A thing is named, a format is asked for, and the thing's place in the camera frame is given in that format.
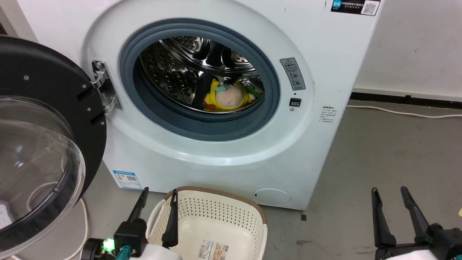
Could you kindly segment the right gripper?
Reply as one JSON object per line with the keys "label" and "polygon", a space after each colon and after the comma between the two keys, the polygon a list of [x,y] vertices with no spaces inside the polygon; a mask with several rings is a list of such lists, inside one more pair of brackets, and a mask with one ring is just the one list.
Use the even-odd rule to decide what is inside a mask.
{"label": "right gripper", "polygon": [[405,186],[400,188],[403,203],[414,227],[414,242],[396,244],[383,214],[383,203],[377,187],[371,190],[375,260],[460,260],[462,232],[455,227],[443,229],[438,223],[429,225],[421,209]]}

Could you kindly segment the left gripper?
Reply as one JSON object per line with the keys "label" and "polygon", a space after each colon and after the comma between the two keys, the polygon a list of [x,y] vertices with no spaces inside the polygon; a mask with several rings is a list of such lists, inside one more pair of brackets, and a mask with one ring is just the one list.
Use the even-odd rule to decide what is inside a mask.
{"label": "left gripper", "polygon": [[170,215],[166,230],[161,236],[161,245],[148,244],[145,237],[147,224],[141,213],[148,199],[149,188],[145,187],[133,207],[129,218],[116,230],[114,249],[109,250],[104,239],[90,238],[80,254],[81,260],[180,260],[182,257],[171,250],[179,242],[178,191],[172,191]]}

